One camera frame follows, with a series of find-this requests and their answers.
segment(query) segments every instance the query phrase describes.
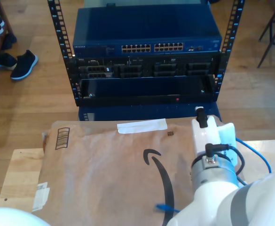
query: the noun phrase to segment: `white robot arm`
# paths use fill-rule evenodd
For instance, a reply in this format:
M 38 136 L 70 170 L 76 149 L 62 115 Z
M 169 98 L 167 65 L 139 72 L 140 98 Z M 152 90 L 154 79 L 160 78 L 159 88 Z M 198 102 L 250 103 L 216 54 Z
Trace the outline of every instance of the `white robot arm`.
M 191 172 L 194 200 L 167 226 L 275 226 L 275 173 L 239 188 L 237 159 L 232 160 L 236 154 L 212 153 L 205 146 L 225 144 L 224 140 L 235 144 L 233 124 L 225 125 L 220 137 L 215 119 L 206 117 L 203 108 L 196 112 L 197 119 L 192 121 L 197 155 Z

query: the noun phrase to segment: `wooden table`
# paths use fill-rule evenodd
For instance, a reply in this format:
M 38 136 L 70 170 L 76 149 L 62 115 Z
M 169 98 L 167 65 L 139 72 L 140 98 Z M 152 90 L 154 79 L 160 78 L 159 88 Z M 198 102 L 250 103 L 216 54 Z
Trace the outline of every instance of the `wooden table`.
M 246 143 L 265 156 L 275 172 L 275 140 Z M 247 183 L 268 174 L 265 163 L 256 154 L 241 144 L 237 144 L 237 148 L 245 158 L 243 176 Z M 42 148 L 14 150 L 0 194 L 0 207 L 31 212 L 43 156 Z

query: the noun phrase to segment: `barcode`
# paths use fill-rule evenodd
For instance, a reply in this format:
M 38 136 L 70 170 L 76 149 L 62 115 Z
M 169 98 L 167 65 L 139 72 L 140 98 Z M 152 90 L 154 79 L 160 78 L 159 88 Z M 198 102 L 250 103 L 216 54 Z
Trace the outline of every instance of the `barcode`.
M 60 148 L 67 148 L 68 138 L 70 135 L 70 128 L 60 128 L 58 129 L 56 150 Z

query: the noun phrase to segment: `cable connector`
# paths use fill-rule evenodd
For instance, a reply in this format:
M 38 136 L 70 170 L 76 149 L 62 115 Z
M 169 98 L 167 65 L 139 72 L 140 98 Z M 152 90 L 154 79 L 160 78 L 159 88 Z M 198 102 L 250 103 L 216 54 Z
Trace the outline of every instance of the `cable connector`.
M 211 158 L 213 157 L 215 152 L 222 152 L 229 150 L 229 145 L 213 145 L 213 144 L 206 144 L 205 145 L 205 152 L 206 156 Z

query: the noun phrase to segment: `network switch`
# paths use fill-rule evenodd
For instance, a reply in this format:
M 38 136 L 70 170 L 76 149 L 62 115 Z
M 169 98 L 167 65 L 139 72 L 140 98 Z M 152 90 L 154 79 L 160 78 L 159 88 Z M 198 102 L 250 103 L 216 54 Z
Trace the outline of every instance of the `network switch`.
M 222 37 L 208 5 L 81 8 L 77 58 L 218 52 Z

